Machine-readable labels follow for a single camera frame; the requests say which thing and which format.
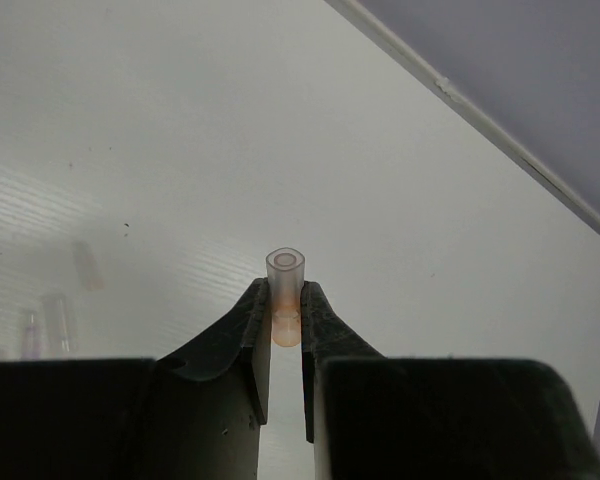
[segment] small vial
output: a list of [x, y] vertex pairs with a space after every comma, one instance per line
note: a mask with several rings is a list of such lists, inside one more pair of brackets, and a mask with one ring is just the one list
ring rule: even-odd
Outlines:
[[42, 353], [42, 328], [38, 314], [34, 310], [22, 311], [22, 345], [20, 358], [36, 360]]
[[280, 248], [267, 255], [271, 292], [271, 337], [281, 347], [294, 347], [302, 338], [300, 293], [304, 285], [304, 255]]
[[49, 338], [49, 350], [54, 356], [67, 357], [78, 350], [76, 320], [64, 293], [42, 297], [42, 309]]

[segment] plastic tube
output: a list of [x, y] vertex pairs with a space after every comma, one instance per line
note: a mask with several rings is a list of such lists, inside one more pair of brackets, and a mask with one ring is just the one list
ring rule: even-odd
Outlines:
[[42, 297], [46, 320], [49, 350], [52, 355], [66, 357], [78, 350], [76, 320], [64, 293], [51, 293]]
[[300, 292], [304, 285], [304, 255], [280, 248], [267, 255], [271, 291], [271, 337], [281, 347], [294, 347], [302, 338]]
[[20, 358], [35, 360], [42, 353], [42, 331], [38, 314], [34, 310], [23, 310], [22, 314], [22, 346]]

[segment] clear plastic vial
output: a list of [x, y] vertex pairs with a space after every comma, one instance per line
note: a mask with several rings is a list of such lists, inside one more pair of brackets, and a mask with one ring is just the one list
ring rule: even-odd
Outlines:
[[78, 350], [76, 319], [64, 293], [42, 297], [49, 350], [54, 357], [68, 357]]
[[294, 347], [302, 338], [300, 293], [304, 285], [304, 255], [280, 248], [267, 255], [271, 291], [271, 337], [281, 347]]
[[36, 360], [42, 353], [42, 329], [38, 314], [34, 310], [22, 310], [22, 345], [20, 358], [22, 360]]

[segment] white surface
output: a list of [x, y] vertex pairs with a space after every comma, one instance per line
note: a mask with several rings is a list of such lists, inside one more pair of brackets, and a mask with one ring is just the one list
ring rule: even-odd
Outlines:
[[[60, 289], [81, 356], [163, 355], [284, 245], [380, 351], [544, 360], [593, 425], [600, 237], [328, 5], [0, 2], [0, 347]], [[298, 348], [270, 412], [260, 478], [312, 478]]]

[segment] translucent tube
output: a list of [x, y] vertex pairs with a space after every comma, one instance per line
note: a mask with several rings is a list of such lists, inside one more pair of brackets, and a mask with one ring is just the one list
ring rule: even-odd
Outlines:
[[38, 314], [34, 310], [23, 310], [22, 315], [22, 345], [20, 358], [35, 360], [42, 353], [42, 329]]
[[42, 297], [46, 320], [49, 350], [55, 356], [69, 356], [78, 349], [76, 320], [64, 293], [51, 293]]
[[280, 248], [267, 255], [271, 291], [271, 337], [281, 347], [294, 347], [302, 338], [300, 292], [304, 284], [304, 255]]

